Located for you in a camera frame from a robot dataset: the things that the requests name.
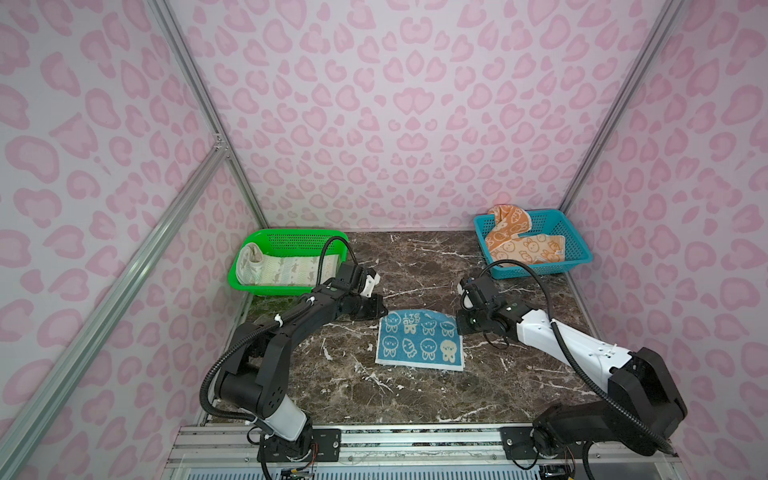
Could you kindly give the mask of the blue patterned towel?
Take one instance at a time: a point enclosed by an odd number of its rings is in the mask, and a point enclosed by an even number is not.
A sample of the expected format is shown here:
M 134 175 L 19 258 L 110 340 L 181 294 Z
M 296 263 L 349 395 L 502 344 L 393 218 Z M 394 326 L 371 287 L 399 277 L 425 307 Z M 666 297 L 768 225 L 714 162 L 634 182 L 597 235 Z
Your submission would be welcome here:
M 463 341 L 455 318 L 433 310 L 390 312 L 379 323 L 375 363 L 463 371 Z

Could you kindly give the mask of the orange patterned towel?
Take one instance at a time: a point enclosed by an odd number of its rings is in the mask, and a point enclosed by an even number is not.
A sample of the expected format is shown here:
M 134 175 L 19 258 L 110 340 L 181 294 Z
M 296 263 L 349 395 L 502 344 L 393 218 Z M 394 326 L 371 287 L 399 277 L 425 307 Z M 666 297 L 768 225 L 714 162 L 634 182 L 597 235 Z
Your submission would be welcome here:
M 493 261 L 516 260 L 525 264 L 558 263 L 565 260 L 566 239 L 562 235 L 530 233 L 530 214 L 516 205 L 496 205 L 488 213 L 494 226 L 485 237 L 485 245 Z

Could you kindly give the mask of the pastel striped animal towel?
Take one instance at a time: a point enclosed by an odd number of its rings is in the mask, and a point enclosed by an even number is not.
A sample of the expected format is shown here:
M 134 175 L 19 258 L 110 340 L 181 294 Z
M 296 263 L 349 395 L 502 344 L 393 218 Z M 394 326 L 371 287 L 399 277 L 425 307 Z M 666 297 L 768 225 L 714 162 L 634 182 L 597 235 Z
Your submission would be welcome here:
M 316 284 L 320 258 L 266 255 L 247 243 L 235 261 L 235 276 L 243 286 L 311 287 Z

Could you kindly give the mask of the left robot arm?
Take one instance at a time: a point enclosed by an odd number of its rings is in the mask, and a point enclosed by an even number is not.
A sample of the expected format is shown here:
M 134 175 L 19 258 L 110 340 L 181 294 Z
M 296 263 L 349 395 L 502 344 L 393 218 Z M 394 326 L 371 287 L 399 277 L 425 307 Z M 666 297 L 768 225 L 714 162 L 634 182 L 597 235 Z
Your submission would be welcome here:
M 243 420 L 268 435 L 297 441 L 308 416 L 288 397 L 293 350 L 341 316 L 378 320 L 388 314 L 384 297 L 321 285 L 288 310 L 242 325 L 205 375 L 199 392 L 211 416 Z

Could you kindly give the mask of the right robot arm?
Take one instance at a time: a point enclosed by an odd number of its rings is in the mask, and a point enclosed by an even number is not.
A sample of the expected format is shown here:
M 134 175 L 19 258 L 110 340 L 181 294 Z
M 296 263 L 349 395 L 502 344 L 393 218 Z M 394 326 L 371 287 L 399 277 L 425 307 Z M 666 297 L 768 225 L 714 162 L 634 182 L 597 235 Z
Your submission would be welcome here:
M 588 403 L 550 406 L 533 421 L 531 442 L 540 455 L 588 442 L 618 442 L 641 456 L 675 452 L 670 437 L 687 407 L 655 351 L 608 344 L 524 303 L 464 302 L 456 320 L 462 335 L 493 333 L 552 356 L 596 395 Z

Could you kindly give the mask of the green plastic basket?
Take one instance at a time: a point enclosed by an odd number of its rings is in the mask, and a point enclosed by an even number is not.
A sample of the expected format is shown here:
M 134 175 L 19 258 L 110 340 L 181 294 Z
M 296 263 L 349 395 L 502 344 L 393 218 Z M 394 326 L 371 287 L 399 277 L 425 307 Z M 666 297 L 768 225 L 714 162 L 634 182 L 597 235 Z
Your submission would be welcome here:
M 337 230 L 328 229 L 262 229 L 246 237 L 235 255 L 247 243 L 256 243 L 263 253 L 276 257 L 315 257 L 320 258 L 319 267 L 323 268 L 320 276 L 326 280 L 333 276 L 342 262 L 349 257 L 348 236 Z M 275 287 L 243 286 L 235 276 L 235 261 L 228 273 L 229 285 L 238 291 L 256 296 L 298 296 L 307 293 L 314 286 Z

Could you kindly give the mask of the teal plastic basket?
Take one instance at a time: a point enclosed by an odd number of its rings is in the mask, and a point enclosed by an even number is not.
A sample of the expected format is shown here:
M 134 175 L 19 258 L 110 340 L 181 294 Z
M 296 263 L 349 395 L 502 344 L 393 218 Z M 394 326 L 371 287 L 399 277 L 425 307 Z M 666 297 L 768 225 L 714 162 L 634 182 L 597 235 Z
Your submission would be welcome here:
M 557 243 L 562 239 L 562 246 L 556 250 L 558 261 L 545 259 L 543 263 L 531 264 L 531 268 L 538 275 L 566 273 L 578 265 L 593 260 L 593 255 L 585 241 L 562 212 L 549 209 L 527 211 L 527 214 L 531 219 L 530 229 L 518 233 L 518 239 L 526 240 L 528 244 L 531 244 L 532 240 L 540 240 L 544 237 L 547 240 L 556 240 Z M 474 227 L 482 255 L 490 264 L 494 258 L 486 240 L 496 227 L 495 216 L 491 213 L 476 216 Z

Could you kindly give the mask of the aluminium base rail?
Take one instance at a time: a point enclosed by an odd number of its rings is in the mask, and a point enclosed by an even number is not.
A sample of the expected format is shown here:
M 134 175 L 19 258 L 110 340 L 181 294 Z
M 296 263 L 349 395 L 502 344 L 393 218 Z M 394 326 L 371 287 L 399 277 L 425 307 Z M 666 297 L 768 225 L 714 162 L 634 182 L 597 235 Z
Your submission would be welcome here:
M 234 424 L 184 427 L 165 479 L 684 479 L 679 458 L 643 457 L 619 443 L 538 457 L 528 423 L 323 425 L 315 453 L 261 464 L 259 431 Z

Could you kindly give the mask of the aluminium frame corner post right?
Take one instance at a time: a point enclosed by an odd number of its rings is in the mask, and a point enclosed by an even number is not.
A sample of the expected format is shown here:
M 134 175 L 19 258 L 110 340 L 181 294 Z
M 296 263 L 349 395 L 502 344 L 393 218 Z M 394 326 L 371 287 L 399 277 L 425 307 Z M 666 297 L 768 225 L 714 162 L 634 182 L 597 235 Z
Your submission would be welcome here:
M 689 1 L 668 0 L 665 1 L 642 47 L 638 51 L 634 63 L 629 68 L 625 78 L 620 84 L 618 93 L 607 110 L 604 120 L 599 125 L 596 135 L 587 149 L 579 168 L 569 184 L 558 209 L 567 214 L 576 204 L 577 196 L 586 184 L 588 176 L 597 164 L 608 140 L 621 119 L 629 109 L 629 105 L 642 85 L 644 78 L 660 55 L 669 37 L 674 33 L 678 23 L 682 20 Z

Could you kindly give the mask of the aluminium frame corner post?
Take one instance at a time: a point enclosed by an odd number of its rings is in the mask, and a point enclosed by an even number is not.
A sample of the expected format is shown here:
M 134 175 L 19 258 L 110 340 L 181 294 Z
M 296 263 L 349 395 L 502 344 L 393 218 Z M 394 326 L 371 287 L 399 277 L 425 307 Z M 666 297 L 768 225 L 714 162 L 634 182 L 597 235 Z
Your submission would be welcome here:
M 194 60 L 191 48 L 184 37 L 171 3 L 165 0 L 149 0 L 146 1 L 146 4 L 154 16 L 155 23 L 162 31 L 171 55 L 177 62 L 193 98 L 216 139 L 216 145 L 224 151 L 225 160 L 234 176 L 235 183 L 244 196 L 245 203 L 253 214 L 257 226 L 268 228 L 269 223 L 259 205 L 255 190 L 222 122 L 222 117 L 217 111 L 205 79 Z
M 599 125 L 596 135 L 587 149 L 579 168 L 569 184 L 558 209 L 567 214 L 576 204 L 577 196 L 586 184 L 588 176 L 597 164 L 608 140 L 621 119 L 629 109 L 629 105 L 642 85 L 644 78 L 660 55 L 669 37 L 674 33 L 678 23 L 682 20 L 689 1 L 668 0 L 665 1 L 642 47 L 638 51 L 634 63 L 629 68 L 625 78 L 620 84 L 618 93 L 607 110 L 604 120 Z

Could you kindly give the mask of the aluminium frame corner post left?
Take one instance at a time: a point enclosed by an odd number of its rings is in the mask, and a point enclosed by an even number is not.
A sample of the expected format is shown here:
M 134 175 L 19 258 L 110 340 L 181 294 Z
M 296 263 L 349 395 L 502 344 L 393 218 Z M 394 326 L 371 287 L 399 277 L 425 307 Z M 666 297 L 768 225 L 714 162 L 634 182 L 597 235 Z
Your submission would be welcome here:
M 224 151 L 225 160 L 234 176 L 235 183 L 244 196 L 245 203 L 253 214 L 257 226 L 268 228 L 269 223 L 259 205 L 255 190 L 222 122 L 222 117 L 217 111 L 205 79 L 194 60 L 191 48 L 184 37 L 171 3 L 165 0 L 149 0 L 146 1 L 146 4 L 154 16 L 155 23 L 162 31 L 171 55 L 177 62 L 193 98 L 216 139 L 216 145 Z

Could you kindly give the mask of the aluminium frame diagonal bar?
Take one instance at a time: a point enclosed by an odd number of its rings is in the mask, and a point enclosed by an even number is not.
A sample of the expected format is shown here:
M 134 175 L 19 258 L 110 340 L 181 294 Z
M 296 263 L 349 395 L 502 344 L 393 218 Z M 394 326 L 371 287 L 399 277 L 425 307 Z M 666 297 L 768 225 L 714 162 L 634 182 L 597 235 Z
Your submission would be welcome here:
M 1 477 L 16 478 L 171 244 L 229 150 L 212 148 L 86 319 L 1 442 Z

